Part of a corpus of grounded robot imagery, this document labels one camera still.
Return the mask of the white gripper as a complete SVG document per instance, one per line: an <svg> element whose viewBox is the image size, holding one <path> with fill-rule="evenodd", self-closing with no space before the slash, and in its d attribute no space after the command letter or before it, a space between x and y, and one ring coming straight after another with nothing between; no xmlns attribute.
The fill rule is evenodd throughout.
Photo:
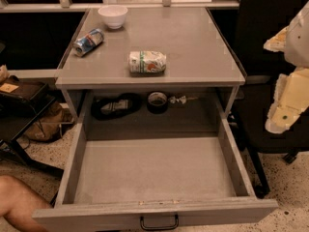
<svg viewBox="0 0 309 232"><path fill-rule="evenodd" d="M288 28L264 43L264 49L284 51L285 60L298 66L289 75L280 74L276 81L274 102L269 108L265 128L279 134L288 131L309 107L309 1Z"/></svg>

